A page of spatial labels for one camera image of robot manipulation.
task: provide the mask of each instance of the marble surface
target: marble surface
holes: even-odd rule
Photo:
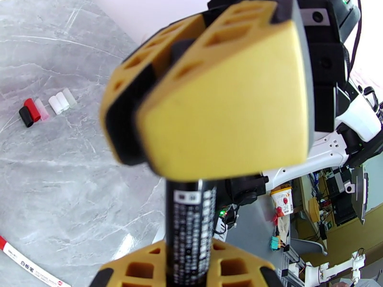
[[[73,287],[152,242],[163,184],[118,165],[98,112],[114,68],[136,45],[86,0],[0,1],[0,235]],[[68,87],[72,108],[26,129],[23,101]],[[44,287],[0,252],[0,286]]]

